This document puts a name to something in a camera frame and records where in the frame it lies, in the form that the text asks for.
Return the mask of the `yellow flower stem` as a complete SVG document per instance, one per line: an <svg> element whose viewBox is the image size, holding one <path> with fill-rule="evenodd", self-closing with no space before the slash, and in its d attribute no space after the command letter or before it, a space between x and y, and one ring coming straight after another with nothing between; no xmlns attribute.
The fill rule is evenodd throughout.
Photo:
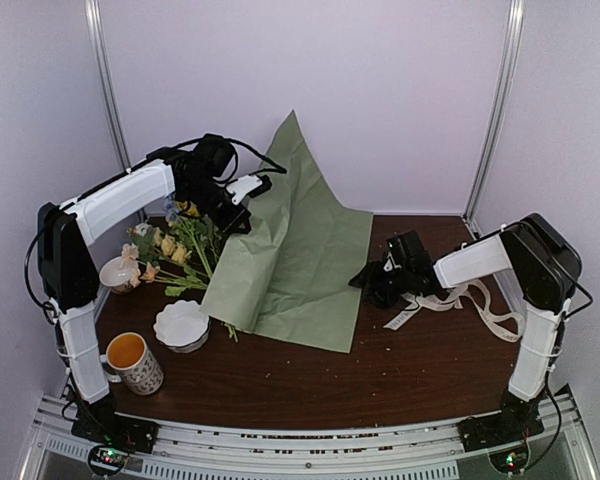
<svg viewBox="0 0 600 480"><path fill-rule="evenodd" d="M189 290L205 291L225 244L225 237L210 218L190 202L174 202L169 221L174 250L168 258L180 266Z"/></svg>

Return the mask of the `blue flower stem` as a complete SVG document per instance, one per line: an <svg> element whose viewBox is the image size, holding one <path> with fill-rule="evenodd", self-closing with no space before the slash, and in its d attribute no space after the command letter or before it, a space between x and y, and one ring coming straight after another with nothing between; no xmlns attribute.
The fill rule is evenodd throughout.
<svg viewBox="0 0 600 480"><path fill-rule="evenodd" d="M168 223L177 222L179 218L179 208L172 197L167 197L163 203L164 217Z"/></svg>

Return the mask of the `pink and green wrapping paper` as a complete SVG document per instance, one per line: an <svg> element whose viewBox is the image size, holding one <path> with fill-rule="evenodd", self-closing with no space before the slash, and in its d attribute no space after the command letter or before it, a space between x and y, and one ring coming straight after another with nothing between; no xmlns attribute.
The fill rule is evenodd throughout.
<svg viewBox="0 0 600 480"><path fill-rule="evenodd" d="M294 112L267 151L286 168L251 200L252 230L225 243L201 310L237 330L339 353L352 348L372 214L343 206Z"/></svg>

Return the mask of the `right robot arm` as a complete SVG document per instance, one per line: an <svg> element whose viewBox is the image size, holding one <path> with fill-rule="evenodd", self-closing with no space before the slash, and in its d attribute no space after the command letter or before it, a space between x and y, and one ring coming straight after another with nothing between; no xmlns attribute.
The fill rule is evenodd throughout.
<svg viewBox="0 0 600 480"><path fill-rule="evenodd" d="M525 303L523 314L495 315L482 278L513 272ZM503 225L478 240L432 260L414 230L391 237L383 257L368 262L349 282L365 301L381 309L408 302L388 323L397 329L421 309L459 307L473 289L484 302L476 307L483 323L520 350L492 430L499 440L515 440L531 424L548 375L561 353L565 324L573 316L571 301L585 289L579 282L582 260L576 250L540 214Z"/></svg>

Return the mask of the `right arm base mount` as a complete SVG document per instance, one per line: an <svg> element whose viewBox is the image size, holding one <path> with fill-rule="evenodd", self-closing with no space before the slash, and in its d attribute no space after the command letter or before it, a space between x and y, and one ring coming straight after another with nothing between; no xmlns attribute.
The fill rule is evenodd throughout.
<svg viewBox="0 0 600 480"><path fill-rule="evenodd" d="M482 417L468 417L457 425L465 452L486 451L491 466L507 475L522 473L530 463L532 436L545 431L540 420L528 426L510 429L502 423L501 413Z"/></svg>

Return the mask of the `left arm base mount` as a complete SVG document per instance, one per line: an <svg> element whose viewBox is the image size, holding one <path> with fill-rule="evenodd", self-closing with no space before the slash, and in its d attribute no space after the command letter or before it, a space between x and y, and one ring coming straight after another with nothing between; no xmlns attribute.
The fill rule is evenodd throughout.
<svg viewBox="0 0 600 480"><path fill-rule="evenodd" d="M132 454L152 453L158 430L153 421L116 415L112 433L86 417L73 422L71 433L95 443L87 453L87 466L97 476L110 477L126 467Z"/></svg>

